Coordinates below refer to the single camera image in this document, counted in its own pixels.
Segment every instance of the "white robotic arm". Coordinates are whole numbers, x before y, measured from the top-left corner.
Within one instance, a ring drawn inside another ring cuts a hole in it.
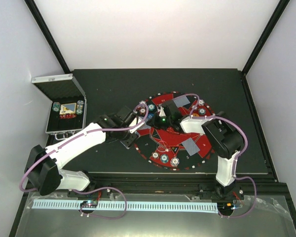
[[[217,116],[184,117],[173,101],[167,101],[161,105],[160,111],[147,124],[164,130],[172,127],[179,133],[206,134],[218,155],[216,180],[224,189],[235,180],[235,158],[244,144],[241,134],[226,123],[229,120],[225,116],[224,112],[220,112]]]
[[[41,195],[60,189],[85,190],[90,184],[87,172],[68,171],[63,167],[84,151],[105,141],[120,140],[126,148],[129,148],[139,137],[135,131],[141,127],[137,125],[140,122],[142,119],[136,112],[124,107],[117,114],[100,116],[97,122],[89,124],[79,133],[57,144],[45,149],[40,145],[34,147],[25,171],[43,155],[51,154],[29,173],[29,180]]]

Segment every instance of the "red wire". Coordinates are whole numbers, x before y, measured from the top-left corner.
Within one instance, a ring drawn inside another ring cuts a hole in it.
[[[243,204],[243,201],[238,197],[238,195],[236,194],[236,192],[235,191],[232,191],[232,193],[235,195],[235,197],[242,203],[242,205],[244,205]]]
[[[98,201],[100,200],[101,197],[101,191],[98,192]]]

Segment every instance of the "black table surface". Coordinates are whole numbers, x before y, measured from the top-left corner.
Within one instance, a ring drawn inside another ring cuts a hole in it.
[[[96,116],[134,108],[152,95],[179,91],[196,93],[217,113],[225,111],[246,133],[249,146],[239,158],[237,173],[266,174],[264,157],[237,69],[81,69],[74,76],[87,97],[86,124]],[[171,171],[148,163],[134,147],[120,142],[97,145],[64,169],[95,173],[216,173],[216,156],[191,170]]]

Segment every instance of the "wire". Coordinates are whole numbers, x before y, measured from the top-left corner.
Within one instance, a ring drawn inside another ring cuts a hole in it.
[[[192,106],[192,109],[191,109],[191,111],[189,112],[189,116],[192,117],[193,111],[197,108],[197,104],[198,104],[198,102],[200,101],[199,96],[198,96],[197,94],[189,93],[189,94],[180,95],[180,96],[174,98],[174,100],[179,99],[179,98],[181,98],[181,97],[188,96],[188,95],[190,95],[190,96],[194,96],[194,97],[197,98],[197,103],[196,103],[196,105]]]
[[[101,191],[99,191],[99,193],[98,193],[98,199],[97,199],[97,201],[99,201],[100,200],[100,197],[101,197]]]
[[[189,93],[189,94],[184,94],[184,95],[178,96],[178,97],[176,97],[176,98],[174,98],[174,99],[178,99],[178,98],[181,98],[181,97],[184,97],[184,96],[194,96],[194,97],[197,98],[197,103],[196,103],[196,105],[192,106],[192,109],[191,109],[190,114],[189,114],[189,116],[190,116],[192,119],[219,119],[219,120],[225,121],[225,122],[231,124],[232,126],[234,126],[234,127],[238,130],[238,132],[242,135],[242,137],[243,137],[243,139],[244,139],[245,146],[244,146],[244,148],[243,148],[243,149],[242,149],[242,150],[236,155],[236,157],[234,158],[234,161],[233,161],[233,164],[232,164],[232,176],[233,176],[236,180],[250,179],[251,182],[253,183],[253,186],[254,186],[254,190],[255,190],[255,199],[254,199],[254,203],[253,203],[251,209],[250,209],[247,213],[242,214],[242,215],[237,216],[237,217],[228,217],[228,218],[238,218],[238,217],[246,216],[247,214],[249,214],[249,213],[254,209],[255,204],[256,204],[256,199],[257,199],[257,189],[256,189],[256,185],[255,185],[254,180],[253,180],[251,177],[249,177],[249,176],[242,177],[242,178],[237,178],[237,177],[236,177],[236,163],[237,163],[237,160],[238,160],[238,158],[239,158],[239,157],[245,152],[245,150],[246,150],[247,147],[248,147],[248,139],[247,139],[246,134],[243,132],[243,130],[242,130],[238,125],[236,125],[234,122],[232,122],[232,121],[230,121],[230,120],[228,120],[228,119],[226,119],[226,118],[222,118],[222,117],[219,117],[219,116],[208,116],[208,117],[207,117],[207,116],[205,116],[205,117],[194,117],[194,116],[192,116],[193,111],[196,109],[197,104],[198,104],[198,102],[200,101],[199,96],[198,96],[197,94]],[[141,124],[145,123],[145,120],[146,120],[146,118],[147,118],[147,116],[148,116],[148,106],[147,106],[146,103],[145,103],[145,104],[139,104],[139,105],[137,105],[137,106],[135,107],[135,109],[134,109],[134,111],[136,111],[138,108],[140,108],[140,107],[142,107],[142,106],[145,106],[145,108],[146,108],[146,114],[145,114],[143,120],[142,120],[140,123],[138,123],[137,125],[135,125],[135,126],[132,126],[132,127],[125,127],[125,128],[100,128],[100,129],[93,129],[93,130],[87,131],[86,133],[88,134],[88,133],[91,133],[91,132],[98,132],[98,131],[126,131],[126,130],[130,130],[130,129],[133,129],[133,128],[136,128],[136,127],[139,127]],[[74,141],[75,139],[78,139],[78,138],[81,137],[81,136],[84,136],[84,133],[82,133],[82,134],[80,134],[80,135],[78,135],[78,136],[76,136],[76,137],[73,137],[73,138],[69,139],[68,141],[66,141],[65,143],[63,143],[62,145],[60,145],[57,149],[59,150],[59,149],[63,148],[65,145],[67,145],[68,143]],[[53,153],[55,153],[55,152],[56,152],[56,150],[52,150],[51,152],[45,154],[43,157],[41,157],[40,159],[38,159],[38,160],[37,160],[37,161],[36,161],[36,162],[35,162],[35,163],[34,163],[34,164],[33,164],[33,165],[32,165],[32,166],[31,166],[26,172],[25,172],[25,174],[23,175],[23,177],[22,177],[22,179],[21,179],[21,181],[20,181],[20,184],[19,184],[19,189],[20,189],[21,191],[23,191],[23,192],[31,192],[31,191],[35,191],[35,190],[36,190],[36,188],[32,188],[32,189],[25,190],[25,189],[23,188],[23,183],[24,183],[25,179],[27,178],[27,176],[29,175],[29,173],[32,172],[32,170],[33,170],[33,169],[34,169],[39,163],[41,163],[44,159],[46,159],[47,157],[49,157],[51,154],[53,154]],[[120,190],[115,189],[115,188],[112,188],[112,187],[109,187],[109,188],[110,188],[110,189],[113,189],[113,190],[116,190],[116,191],[119,192],[123,197],[125,197],[125,196],[122,194],[122,192],[121,192]],[[97,189],[97,190],[93,190],[93,191],[85,192],[85,193],[82,193],[82,192],[77,191],[77,190],[74,190],[74,192],[76,192],[76,193],[80,193],[80,194],[90,194],[90,193],[97,192],[97,191],[102,190],[102,189]],[[127,204],[127,201],[126,201],[125,198],[124,198],[124,200],[125,200],[125,210],[124,210],[124,212],[126,212],[126,204]]]
[[[166,141],[160,140],[160,142],[157,142],[157,141],[155,141],[155,142],[158,144],[157,151],[159,151],[161,153],[168,152],[171,149]]]
[[[196,94],[185,94],[185,95],[182,95],[182,96],[179,96],[179,97],[176,97],[175,99],[177,99],[177,98],[180,98],[180,97],[183,97],[183,96],[187,96],[187,95],[191,95],[191,96],[195,96],[196,98],[197,98],[197,100],[199,101],[199,96],[198,95],[196,95]],[[254,182],[254,180],[251,178],[251,177],[249,177],[249,176],[245,176],[245,177],[242,177],[242,178],[237,178],[236,177],[236,167],[237,167],[237,161],[238,161],[238,158],[246,151],[246,149],[247,149],[247,147],[248,147],[248,138],[247,138],[247,136],[246,136],[246,134],[244,133],[244,131],[238,126],[238,125],[236,125],[234,122],[232,122],[232,121],[230,121],[230,120],[228,120],[228,119],[226,119],[226,118],[222,118],[222,117],[219,117],[219,116],[204,116],[204,117],[195,117],[195,116],[192,116],[192,113],[193,113],[193,111],[195,110],[195,108],[196,108],[196,106],[193,106],[192,107],[192,110],[191,110],[191,112],[190,112],[190,114],[189,114],[189,116],[192,118],[192,119],[218,119],[218,120],[222,120],[222,121],[224,121],[224,122],[227,122],[227,123],[229,123],[230,125],[232,125],[234,128],[236,128],[237,129],[237,131],[241,134],[241,136],[243,137],[243,140],[244,140],[244,147],[243,147],[243,149],[235,156],[235,158],[234,158],[234,160],[233,160],[233,163],[232,163],[232,170],[231,170],[231,175],[232,175],[232,177],[235,179],[235,180],[244,180],[244,179],[249,179],[251,182],[252,182],[252,184],[253,184],[253,188],[254,188],[254,191],[255,191],[255,195],[254,195],[254,201],[253,201],[253,204],[252,204],[252,206],[251,206],[251,208],[249,209],[249,211],[247,211],[246,213],[244,213],[244,214],[242,214],[242,215],[239,215],[239,216],[224,216],[224,215],[222,215],[220,212],[219,212],[219,215],[221,216],[221,217],[227,217],[227,218],[241,218],[241,217],[245,217],[245,216],[247,216],[247,215],[249,215],[252,211],[253,211],[253,209],[254,209],[254,207],[255,207],[255,205],[256,205],[256,202],[257,202],[257,187],[256,187],[256,184],[255,184],[255,182]]]
[[[237,193],[235,191],[232,191],[232,194],[238,199],[242,205],[244,205],[243,201],[238,197]]]
[[[101,215],[96,215],[96,214],[86,214],[87,216],[93,216],[93,217],[99,217],[99,218],[102,218],[102,219],[107,219],[107,220],[117,220],[119,218],[122,218],[125,214],[126,214],[126,210],[127,210],[127,200],[126,200],[126,197],[125,195],[122,193],[121,190],[119,189],[116,189],[116,188],[113,188],[113,187],[102,187],[102,188],[99,188],[99,189],[95,189],[95,190],[92,190],[92,191],[89,191],[89,192],[80,192],[78,190],[73,190],[75,193],[77,194],[91,194],[91,193],[95,193],[97,191],[100,191],[100,190],[106,190],[106,189],[111,189],[111,190],[115,190],[117,191],[119,194],[121,194],[121,196],[123,197],[124,199],[124,202],[125,202],[125,208],[122,212],[122,214],[120,214],[119,216],[116,216],[116,217],[108,217],[108,216],[101,216]],[[81,206],[80,208],[80,213],[81,215],[83,216],[85,213],[82,212],[82,208],[83,206]]]
[[[224,217],[224,218],[236,219],[236,218],[245,217],[245,216],[249,215],[249,214],[253,211],[253,209],[255,208],[256,203],[257,203],[257,186],[256,186],[256,183],[254,182],[254,180],[253,180],[251,177],[249,177],[249,176],[245,176],[245,177],[242,177],[242,178],[237,178],[237,177],[235,177],[235,179],[236,179],[236,180],[250,179],[250,181],[251,181],[252,184],[253,184],[253,188],[254,188],[254,190],[255,190],[255,197],[254,197],[254,199],[253,199],[253,204],[252,204],[251,208],[250,208],[246,213],[241,214],[241,215],[239,215],[239,216],[224,216],[224,215],[222,215],[222,214],[218,211],[218,214],[219,214],[221,217]]]
[[[143,123],[145,123],[145,119],[147,118],[147,116],[148,116],[148,111],[149,111],[147,104],[139,104],[139,105],[137,105],[137,106],[135,107],[134,111],[136,112],[136,110],[137,110],[138,108],[142,107],[142,106],[145,106],[145,108],[146,108],[146,114],[145,114],[143,120],[140,121],[140,123],[138,123],[138,124],[135,125],[135,126],[132,126],[132,127],[123,127],[123,128],[99,128],[99,129],[93,129],[93,130],[87,131],[86,133],[88,134],[88,133],[91,133],[91,132],[99,132],[99,131],[127,131],[127,130],[130,130],[130,129],[133,129],[133,128],[136,128],[136,127],[139,127],[139,126],[141,126]],[[79,135],[76,136],[76,137],[73,137],[73,138],[71,138],[71,139],[68,139],[68,141],[64,142],[64,143],[63,143],[62,145],[60,145],[57,149],[59,150],[59,149],[63,148],[65,145],[67,145],[68,143],[74,141],[75,139],[78,139],[78,138],[81,137],[81,136],[84,136],[84,133],[81,133],[81,134],[79,134]],[[33,165],[32,165],[32,166],[31,166],[26,172],[25,172],[25,174],[23,175],[23,177],[22,177],[22,179],[21,179],[21,181],[20,181],[20,184],[19,184],[19,189],[20,189],[21,191],[23,191],[23,192],[25,192],[25,193],[28,193],[28,192],[32,192],[32,191],[37,190],[36,188],[32,188],[32,189],[27,189],[27,190],[26,190],[26,189],[23,188],[23,183],[24,183],[25,179],[28,177],[29,173],[31,173],[32,170],[33,170],[33,169],[34,169],[39,163],[41,163],[43,160],[45,160],[47,157],[49,157],[51,154],[53,154],[53,153],[55,153],[55,152],[56,152],[56,150],[52,150],[51,152],[45,154],[45,155],[42,156],[40,159],[38,159],[38,160],[37,160],[37,161],[36,161],[36,162],[35,162],[35,163],[34,163],[34,164],[33,164]]]

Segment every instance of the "black foam lining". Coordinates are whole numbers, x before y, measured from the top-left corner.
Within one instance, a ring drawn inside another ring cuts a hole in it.
[[[47,81],[34,83],[49,99],[69,98],[81,96],[81,92],[73,80]]]
[[[78,100],[84,101],[84,97],[76,96],[76,97],[68,97],[68,98],[58,98],[56,100],[53,100],[53,102],[59,102],[60,104],[68,104],[68,103],[76,103]],[[75,118],[60,119],[59,112],[53,111],[53,105],[51,105],[47,132],[82,129],[84,108],[85,107],[83,106],[83,113],[81,115],[77,115],[77,117]]]

